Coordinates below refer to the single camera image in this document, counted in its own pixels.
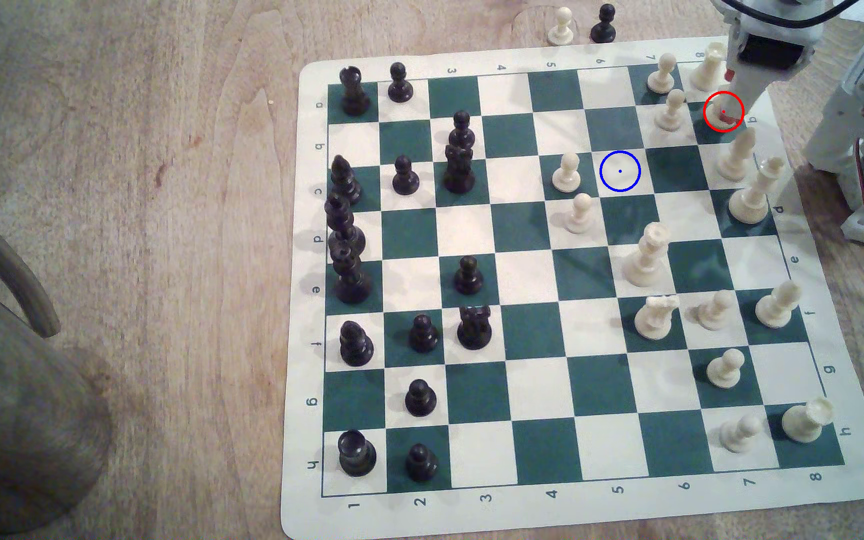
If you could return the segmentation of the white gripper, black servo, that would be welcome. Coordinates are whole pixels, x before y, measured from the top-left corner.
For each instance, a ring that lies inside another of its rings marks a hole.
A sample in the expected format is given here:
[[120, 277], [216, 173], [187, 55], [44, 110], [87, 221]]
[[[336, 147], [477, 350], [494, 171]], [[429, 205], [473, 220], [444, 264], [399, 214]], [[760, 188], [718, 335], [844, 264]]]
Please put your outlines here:
[[827, 1], [713, 1], [713, 6], [729, 26], [728, 126], [740, 123], [778, 77], [790, 77], [809, 63], [823, 23], [836, 16]]

